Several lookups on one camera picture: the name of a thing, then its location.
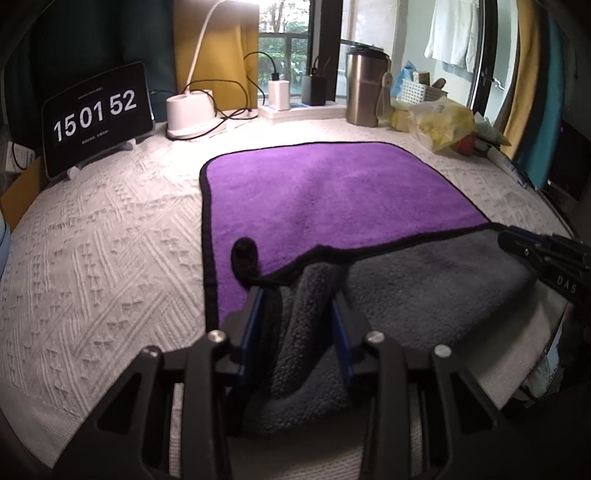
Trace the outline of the white charger adapter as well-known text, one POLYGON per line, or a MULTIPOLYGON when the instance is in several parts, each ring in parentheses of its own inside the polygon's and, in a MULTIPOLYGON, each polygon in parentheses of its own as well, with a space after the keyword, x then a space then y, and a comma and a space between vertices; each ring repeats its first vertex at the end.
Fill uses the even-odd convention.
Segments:
POLYGON ((290 110, 290 82, 281 79, 269 82, 269 106, 276 111, 290 110))

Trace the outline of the white hanging shirt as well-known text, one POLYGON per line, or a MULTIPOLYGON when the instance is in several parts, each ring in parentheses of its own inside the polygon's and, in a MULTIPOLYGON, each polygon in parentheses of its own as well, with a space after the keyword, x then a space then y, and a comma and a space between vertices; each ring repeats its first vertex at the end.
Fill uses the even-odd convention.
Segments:
POLYGON ((479 40, 479 2, 437 0, 424 56, 474 72, 479 40))

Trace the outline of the yellow curtain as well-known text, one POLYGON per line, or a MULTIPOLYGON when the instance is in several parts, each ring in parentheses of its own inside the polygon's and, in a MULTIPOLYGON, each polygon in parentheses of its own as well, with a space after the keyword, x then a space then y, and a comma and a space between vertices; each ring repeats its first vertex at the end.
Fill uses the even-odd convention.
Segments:
POLYGON ((178 91, 207 89, 223 111, 256 106, 256 2, 176 1, 173 45, 178 91))

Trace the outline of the purple and grey microfiber towel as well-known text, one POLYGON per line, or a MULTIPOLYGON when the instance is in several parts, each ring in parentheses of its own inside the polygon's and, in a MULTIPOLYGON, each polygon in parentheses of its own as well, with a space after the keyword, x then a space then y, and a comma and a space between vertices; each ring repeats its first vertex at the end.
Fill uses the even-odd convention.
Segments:
POLYGON ((218 156, 202 167, 205 324, 263 289, 245 378, 224 416, 270 436, 352 406, 332 300, 344 295, 401 346, 455 345, 531 291, 534 272, 499 226, 442 174, 382 142, 305 143, 218 156))

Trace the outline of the white textured table cloth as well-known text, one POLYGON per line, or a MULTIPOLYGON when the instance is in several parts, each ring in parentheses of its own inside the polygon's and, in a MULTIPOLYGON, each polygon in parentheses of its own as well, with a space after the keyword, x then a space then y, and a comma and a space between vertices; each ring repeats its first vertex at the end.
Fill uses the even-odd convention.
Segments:
POLYGON ((493 221, 570 232, 540 193, 491 161, 437 155, 387 128, 257 119, 190 142, 171 141, 157 129, 134 149, 43 191, 9 235, 1 278, 1 408, 42 465, 55 463, 143 346, 173 350, 204 331, 201 166, 229 152, 339 141, 404 148, 493 221))

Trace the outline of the white tablet stand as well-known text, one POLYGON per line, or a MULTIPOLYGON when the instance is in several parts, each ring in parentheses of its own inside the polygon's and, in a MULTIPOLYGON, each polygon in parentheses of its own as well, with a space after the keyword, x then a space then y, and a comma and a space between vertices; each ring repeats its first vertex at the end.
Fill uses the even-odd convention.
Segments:
POLYGON ((121 152, 121 151, 132 151, 135 148, 136 144, 137 144, 137 142, 135 139, 130 139, 130 140, 127 140, 123 143, 115 145, 114 147, 111 147, 101 153, 93 155, 86 160, 83 160, 83 161, 77 163, 76 165, 70 167, 67 170, 67 172, 66 172, 67 179, 72 181, 81 172, 81 170, 84 167, 86 167, 87 165, 89 165, 93 162, 102 160, 110 155, 113 155, 113 154, 121 152))

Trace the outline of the white perforated plastic basket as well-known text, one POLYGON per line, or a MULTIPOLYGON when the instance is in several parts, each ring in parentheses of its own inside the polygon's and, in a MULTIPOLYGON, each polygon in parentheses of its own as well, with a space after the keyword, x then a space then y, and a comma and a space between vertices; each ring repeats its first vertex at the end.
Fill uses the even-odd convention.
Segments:
POLYGON ((397 99, 403 103, 416 105, 437 101, 447 96, 448 93, 442 89, 404 79, 397 99))

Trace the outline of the red round object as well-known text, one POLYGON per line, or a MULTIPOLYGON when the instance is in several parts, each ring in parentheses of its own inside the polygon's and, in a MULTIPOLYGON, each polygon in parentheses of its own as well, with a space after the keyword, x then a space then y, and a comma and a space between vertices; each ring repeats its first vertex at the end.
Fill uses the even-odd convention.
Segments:
POLYGON ((475 133, 467 135, 454 145, 454 150, 463 156, 470 157, 474 154, 476 139, 475 133))

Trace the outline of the crumpled white paper bag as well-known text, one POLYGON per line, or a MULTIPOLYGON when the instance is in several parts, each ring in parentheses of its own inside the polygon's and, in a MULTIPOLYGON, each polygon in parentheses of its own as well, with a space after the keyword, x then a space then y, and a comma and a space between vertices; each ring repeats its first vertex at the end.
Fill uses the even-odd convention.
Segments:
POLYGON ((474 119, 477 135, 481 139, 492 144, 511 146, 510 141, 504 136, 504 134, 494 127, 486 117, 483 117, 479 112, 475 112, 474 119))

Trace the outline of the white tube with blue print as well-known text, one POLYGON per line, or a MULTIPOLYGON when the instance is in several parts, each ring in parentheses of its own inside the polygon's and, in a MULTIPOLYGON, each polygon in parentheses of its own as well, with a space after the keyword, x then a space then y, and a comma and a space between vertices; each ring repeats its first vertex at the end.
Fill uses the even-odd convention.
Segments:
POLYGON ((487 151, 487 158, 501 169, 505 174, 510 176, 518 185, 523 188, 531 186, 531 182, 528 177, 515 166, 511 160, 496 147, 491 147, 487 151))

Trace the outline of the teal curtain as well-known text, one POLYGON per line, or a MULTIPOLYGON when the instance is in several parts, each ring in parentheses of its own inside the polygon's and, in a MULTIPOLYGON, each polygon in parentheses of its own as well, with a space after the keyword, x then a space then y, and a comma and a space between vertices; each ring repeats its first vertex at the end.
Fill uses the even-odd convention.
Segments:
POLYGON ((547 183, 563 115, 565 69, 560 28, 544 18, 538 83, 516 162, 531 184, 541 190, 547 183))

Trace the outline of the black tablet showing clock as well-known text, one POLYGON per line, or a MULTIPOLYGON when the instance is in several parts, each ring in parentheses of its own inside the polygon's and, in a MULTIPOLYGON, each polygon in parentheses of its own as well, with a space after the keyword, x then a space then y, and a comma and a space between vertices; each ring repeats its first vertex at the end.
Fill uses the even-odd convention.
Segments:
POLYGON ((71 167, 152 132, 145 69, 133 62, 91 77, 47 100, 42 156, 53 180, 71 167))

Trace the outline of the white desk lamp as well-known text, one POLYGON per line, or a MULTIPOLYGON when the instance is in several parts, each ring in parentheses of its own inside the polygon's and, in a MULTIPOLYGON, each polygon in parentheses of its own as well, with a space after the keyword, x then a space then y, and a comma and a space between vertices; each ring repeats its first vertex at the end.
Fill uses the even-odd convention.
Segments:
POLYGON ((204 134, 214 126, 219 109, 211 91, 185 88, 166 100, 167 133, 174 139, 204 134))

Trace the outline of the black charger adapter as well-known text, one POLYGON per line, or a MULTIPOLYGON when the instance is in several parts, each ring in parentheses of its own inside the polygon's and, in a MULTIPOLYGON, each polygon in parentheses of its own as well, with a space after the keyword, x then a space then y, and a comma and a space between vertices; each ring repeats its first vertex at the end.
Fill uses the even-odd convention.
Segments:
POLYGON ((322 75, 304 76, 301 82, 301 103, 308 106, 325 106, 327 78, 322 75))

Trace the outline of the white power strip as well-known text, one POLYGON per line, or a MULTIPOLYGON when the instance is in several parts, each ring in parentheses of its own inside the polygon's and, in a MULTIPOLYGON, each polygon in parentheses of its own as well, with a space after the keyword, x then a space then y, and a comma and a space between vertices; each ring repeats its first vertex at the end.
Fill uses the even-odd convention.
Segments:
POLYGON ((259 106, 259 118, 273 123, 304 120, 329 120, 346 117, 346 106, 328 102, 324 106, 310 106, 301 103, 290 105, 290 110, 276 110, 270 106, 259 106))

